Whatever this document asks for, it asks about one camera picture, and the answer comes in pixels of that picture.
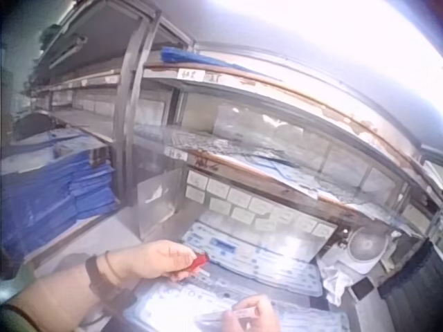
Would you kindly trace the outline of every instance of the red object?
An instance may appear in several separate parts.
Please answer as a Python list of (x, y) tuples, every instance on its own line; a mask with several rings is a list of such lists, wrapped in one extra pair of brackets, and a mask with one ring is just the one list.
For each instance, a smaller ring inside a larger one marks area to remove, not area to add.
[(187, 268), (183, 269), (183, 271), (193, 272), (200, 266), (205, 265), (206, 263), (209, 263), (209, 256), (205, 252), (203, 254), (197, 254), (197, 258), (192, 261), (191, 265), (189, 265)]

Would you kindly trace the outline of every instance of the sticker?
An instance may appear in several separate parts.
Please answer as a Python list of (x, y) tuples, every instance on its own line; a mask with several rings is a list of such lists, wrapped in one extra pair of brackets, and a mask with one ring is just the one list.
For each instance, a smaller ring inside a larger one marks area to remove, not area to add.
[(264, 232), (273, 232), (277, 228), (277, 221), (274, 219), (256, 219), (255, 229)]
[(331, 226), (327, 226), (323, 223), (319, 223), (315, 230), (312, 232), (316, 237), (324, 237), (325, 239), (330, 238), (332, 233), (334, 232), (334, 228)]
[(277, 221), (278, 223), (290, 224), (293, 217), (293, 212), (281, 207), (275, 207), (271, 213), (270, 219)]
[(206, 190), (208, 190), (208, 192), (214, 194), (215, 196), (226, 199), (229, 192), (229, 186), (210, 178), (208, 182), (208, 188)]
[(294, 221), (293, 226), (298, 230), (310, 233), (317, 226), (317, 221), (309, 216), (300, 216)]
[(206, 183), (208, 183), (208, 178), (196, 172), (189, 171), (188, 180), (186, 182), (201, 190), (205, 190)]
[(165, 147), (165, 155), (177, 160), (184, 160), (187, 161), (188, 159), (188, 153), (175, 149), (173, 147)]
[(179, 73), (177, 74), (177, 78), (179, 80), (203, 82), (203, 79), (205, 78), (205, 71), (200, 71), (198, 69), (180, 68)]
[(254, 221), (255, 214), (249, 212), (248, 210), (234, 207), (231, 217), (233, 217), (235, 220), (245, 223), (246, 225), (250, 225)]
[(201, 190), (191, 187), (190, 185), (186, 187), (186, 197), (192, 199), (193, 201), (199, 202), (200, 204), (203, 204), (203, 202), (205, 201), (205, 193)]
[(105, 82), (108, 84), (117, 84), (118, 83), (118, 75), (105, 76)]
[(251, 204), (249, 204), (250, 211), (261, 215), (270, 213), (273, 207), (274, 205), (255, 197), (252, 198)]
[(251, 202), (251, 195), (245, 194), (237, 189), (231, 188), (229, 190), (228, 201), (234, 203), (242, 208), (247, 209), (249, 202)]
[(229, 215), (231, 204), (221, 199), (210, 199), (209, 208), (221, 214)]

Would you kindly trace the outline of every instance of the wristwatch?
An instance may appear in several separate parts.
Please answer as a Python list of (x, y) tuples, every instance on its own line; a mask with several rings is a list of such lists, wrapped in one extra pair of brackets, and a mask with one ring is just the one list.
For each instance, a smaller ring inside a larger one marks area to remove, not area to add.
[(133, 292), (114, 286), (106, 278), (106, 275), (103, 275), (100, 270), (98, 270), (97, 256), (94, 255), (88, 258), (85, 267), (91, 280), (89, 288), (112, 313), (119, 313), (136, 303), (137, 297)]

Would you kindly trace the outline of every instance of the blue cloth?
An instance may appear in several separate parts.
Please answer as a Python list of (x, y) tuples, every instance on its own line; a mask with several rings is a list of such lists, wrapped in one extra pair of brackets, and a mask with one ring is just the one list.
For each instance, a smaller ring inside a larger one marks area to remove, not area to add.
[(107, 146), (64, 130), (28, 138), (18, 145), (43, 148), (1, 161), (1, 240), (15, 259), (48, 243), (77, 219), (117, 208)]
[(168, 64), (178, 64), (181, 62), (191, 62), (196, 64), (209, 64), (211, 66), (229, 67), (239, 69), (241, 71), (247, 71), (249, 73), (257, 73), (245, 67), (237, 64), (230, 64), (225, 61), (214, 59), (213, 57), (206, 57), (186, 50), (181, 50), (174, 47), (163, 47), (161, 49), (161, 61)]

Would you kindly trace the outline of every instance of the wrist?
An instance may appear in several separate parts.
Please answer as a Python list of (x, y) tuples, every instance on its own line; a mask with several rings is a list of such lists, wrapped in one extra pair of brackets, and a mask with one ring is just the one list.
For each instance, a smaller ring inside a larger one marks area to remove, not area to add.
[(107, 257), (101, 255), (97, 258), (99, 271), (114, 285), (120, 286), (132, 275), (130, 258), (126, 250), (108, 252)]

